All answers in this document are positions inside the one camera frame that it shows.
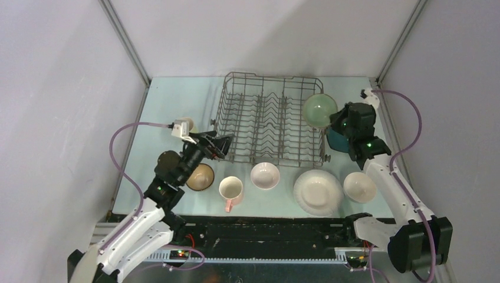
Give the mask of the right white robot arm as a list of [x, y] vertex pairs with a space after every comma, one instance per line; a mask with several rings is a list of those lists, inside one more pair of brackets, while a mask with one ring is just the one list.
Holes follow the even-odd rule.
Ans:
[[448, 260], [453, 226], [447, 217], [437, 217], [400, 176], [388, 145], [374, 134], [376, 110], [366, 103], [347, 103], [330, 116], [331, 129], [348, 141], [348, 154], [377, 186], [389, 206], [394, 225], [374, 217], [359, 216], [343, 230], [350, 246], [368, 241], [387, 251], [400, 273], [436, 268]]

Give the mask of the pale green ceramic bowl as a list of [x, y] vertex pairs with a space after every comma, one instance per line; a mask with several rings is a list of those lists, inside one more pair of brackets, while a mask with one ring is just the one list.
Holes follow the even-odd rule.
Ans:
[[336, 101], [328, 94], [317, 93], [306, 99], [302, 106], [302, 117], [311, 127], [322, 129], [328, 127], [330, 116], [338, 112]]

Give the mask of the teal square plate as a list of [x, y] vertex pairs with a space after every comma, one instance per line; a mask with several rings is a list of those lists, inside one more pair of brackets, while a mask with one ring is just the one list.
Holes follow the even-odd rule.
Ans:
[[325, 136], [327, 138], [327, 143], [330, 149], [341, 152], [348, 153], [349, 143], [348, 139], [340, 133], [334, 131], [331, 127], [328, 127], [325, 131]]

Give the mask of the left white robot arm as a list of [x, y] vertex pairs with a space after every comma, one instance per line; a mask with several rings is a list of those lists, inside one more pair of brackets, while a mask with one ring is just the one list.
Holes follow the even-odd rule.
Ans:
[[155, 250], [184, 243], [186, 222], [173, 212], [185, 193], [182, 186], [203, 159], [224, 159], [234, 137], [216, 131], [190, 133], [180, 153], [160, 154], [139, 205], [87, 252], [76, 249], [68, 257], [69, 282], [123, 282]]

